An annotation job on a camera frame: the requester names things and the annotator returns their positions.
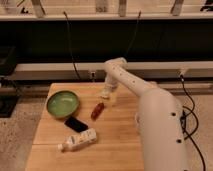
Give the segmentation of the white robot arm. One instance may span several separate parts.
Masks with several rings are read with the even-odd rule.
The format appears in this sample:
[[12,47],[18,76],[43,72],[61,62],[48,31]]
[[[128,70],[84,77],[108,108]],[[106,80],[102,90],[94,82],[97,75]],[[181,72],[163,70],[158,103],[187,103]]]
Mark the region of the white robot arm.
[[139,97],[137,116],[144,171],[189,171],[180,123],[181,102],[169,91],[128,72],[126,65],[123,57],[104,63],[103,95],[121,83]]

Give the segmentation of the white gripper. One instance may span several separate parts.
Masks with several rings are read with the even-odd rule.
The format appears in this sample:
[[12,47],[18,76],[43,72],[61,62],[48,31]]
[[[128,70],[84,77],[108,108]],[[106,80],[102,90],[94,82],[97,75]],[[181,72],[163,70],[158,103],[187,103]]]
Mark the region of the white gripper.
[[101,91],[101,97],[108,99],[110,94],[118,87],[118,82],[111,76],[107,76],[105,78],[105,85],[103,90]]

